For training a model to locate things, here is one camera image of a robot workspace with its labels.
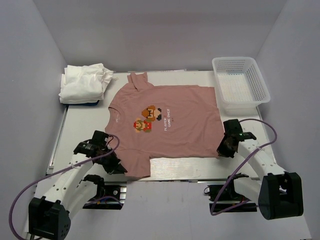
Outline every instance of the mario sprite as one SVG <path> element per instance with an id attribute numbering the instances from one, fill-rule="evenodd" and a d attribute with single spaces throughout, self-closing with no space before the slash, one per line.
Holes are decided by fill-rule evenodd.
<path id="1" fill-rule="evenodd" d="M 155 120 L 160 121 L 162 118 L 161 108 L 156 108 L 154 105 L 148 106 L 141 112 L 141 115 L 145 117 L 145 120 L 137 118 L 133 123 L 136 133 L 144 131 L 145 133 L 150 133 L 152 128 L 152 122 Z"/>
<path id="2" fill-rule="evenodd" d="M 149 119 L 142 121 L 140 118 L 137 118 L 133 123 L 136 133 L 144 131 L 145 133 L 150 133 L 152 128 L 152 123 Z"/>

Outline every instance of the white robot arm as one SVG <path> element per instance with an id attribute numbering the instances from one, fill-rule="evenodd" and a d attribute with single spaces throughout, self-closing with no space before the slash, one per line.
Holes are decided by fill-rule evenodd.
<path id="1" fill-rule="evenodd" d="M 108 136 L 104 132 L 95 131 L 92 139 L 80 142 L 67 166 L 72 169 L 62 173 L 41 198 L 34 197 L 30 201 L 30 234 L 50 240 L 63 240 L 70 230 L 71 220 L 85 203 L 104 197 L 104 179 L 98 175 L 86 175 L 94 164 L 102 165 L 108 174 L 127 172 L 120 164 L 121 160 L 107 146 Z M 95 161 L 78 165 L 88 158 L 102 155 L 104 157 Z"/>
<path id="2" fill-rule="evenodd" d="M 301 178 L 295 172 L 287 172 L 275 163 L 251 132 L 243 132 L 237 119 L 225 121 L 224 138 L 217 151 L 220 156 L 234 157 L 238 152 L 249 158 L 248 163 L 260 181 L 252 180 L 244 174 L 236 174 L 227 192 L 236 192 L 258 205 L 267 220 L 301 216 L 303 195 Z"/>

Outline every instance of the folded white cloth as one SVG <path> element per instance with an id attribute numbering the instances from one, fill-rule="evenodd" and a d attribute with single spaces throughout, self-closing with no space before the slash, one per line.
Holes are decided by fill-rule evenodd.
<path id="1" fill-rule="evenodd" d="M 95 103 L 104 99 L 104 92 L 114 75 L 102 63 L 71 66 L 64 69 L 59 93 L 62 104 Z"/>

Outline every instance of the white wall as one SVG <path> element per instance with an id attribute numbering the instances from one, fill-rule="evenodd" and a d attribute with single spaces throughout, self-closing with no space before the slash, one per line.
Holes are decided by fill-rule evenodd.
<path id="1" fill-rule="evenodd" d="M 256 57 L 286 0 L 34 0 L 68 64 L 212 70 Z"/>
<path id="2" fill-rule="evenodd" d="M 8 213 L 18 192 L 46 173 L 63 115 L 66 62 L 32 0 L 0 1 L 0 233 L 13 240 Z M 32 189 L 18 202 L 19 233 Z"/>
<path id="3" fill-rule="evenodd" d="M 271 94 L 261 110 L 278 132 L 276 158 L 301 176 L 306 222 L 320 239 L 320 1 L 288 0 L 256 61 Z"/>

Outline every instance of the white plastic basket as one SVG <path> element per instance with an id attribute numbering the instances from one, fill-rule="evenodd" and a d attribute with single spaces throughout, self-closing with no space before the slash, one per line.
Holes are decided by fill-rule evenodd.
<path id="1" fill-rule="evenodd" d="M 265 80 L 253 58 L 216 57 L 212 66 L 222 106 L 227 112 L 245 112 L 270 101 Z"/>

